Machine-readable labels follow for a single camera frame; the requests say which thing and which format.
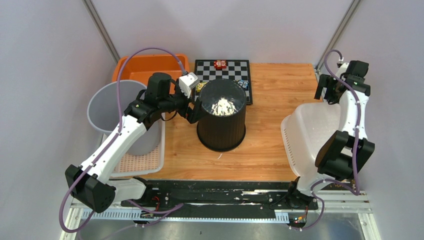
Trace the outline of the black ribbed bin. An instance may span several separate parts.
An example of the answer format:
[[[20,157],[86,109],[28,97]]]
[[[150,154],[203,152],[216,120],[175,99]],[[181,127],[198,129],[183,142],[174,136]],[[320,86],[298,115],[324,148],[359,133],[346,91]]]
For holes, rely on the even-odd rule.
[[[208,82],[198,99],[204,113],[196,127],[200,142],[215,152],[237,148],[246,136],[245,90],[233,80],[219,78]]]

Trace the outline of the large white plastic tub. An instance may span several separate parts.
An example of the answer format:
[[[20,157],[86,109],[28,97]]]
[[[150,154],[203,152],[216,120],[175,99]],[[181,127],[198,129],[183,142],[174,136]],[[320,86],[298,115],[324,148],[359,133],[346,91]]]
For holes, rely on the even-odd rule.
[[[304,103],[285,117],[281,135],[291,170],[298,181],[315,181],[317,154],[339,130],[340,119],[348,119],[346,108],[325,102]]]

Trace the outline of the grey bin black liner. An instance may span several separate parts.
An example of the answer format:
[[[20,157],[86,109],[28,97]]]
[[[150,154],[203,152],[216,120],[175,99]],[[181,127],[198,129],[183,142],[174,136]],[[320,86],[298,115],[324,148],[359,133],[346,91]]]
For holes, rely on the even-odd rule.
[[[122,110],[136,99],[141,90],[146,90],[147,86],[135,80],[120,80],[120,106]],[[119,124],[117,84],[109,83],[98,90],[87,107],[87,118],[91,126],[98,132],[107,136]],[[159,122],[155,122],[149,130],[141,136],[126,152],[132,156],[147,155],[156,149],[160,143],[162,130]]]

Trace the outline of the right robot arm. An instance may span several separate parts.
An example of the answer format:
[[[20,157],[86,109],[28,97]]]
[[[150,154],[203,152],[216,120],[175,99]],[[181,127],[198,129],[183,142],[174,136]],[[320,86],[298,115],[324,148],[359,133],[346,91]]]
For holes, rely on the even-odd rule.
[[[308,206],[329,184],[354,180],[375,150],[365,130],[369,64],[352,60],[337,67],[335,75],[320,75],[316,102],[299,105],[280,126],[296,175],[284,198],[292,209]]]

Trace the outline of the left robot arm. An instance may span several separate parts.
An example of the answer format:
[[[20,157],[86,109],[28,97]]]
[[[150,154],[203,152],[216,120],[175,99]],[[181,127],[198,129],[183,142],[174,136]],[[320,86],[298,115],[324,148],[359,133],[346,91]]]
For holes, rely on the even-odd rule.
[[[195,121],[195,110],[189,103],[199,78],[186,73],[177,80],[169,74],[156,72],[147,87],[120,112],[118,125],[100,147],[79,166],[70,165],[65,171],[70,195],[95,213],[102,213],[113,203],[135,200],[149,206],[153,193],[140,178],[111,180],[113,170],[130,147],[151,126],[162,119],[163,113],[176,112],[190,123]]]

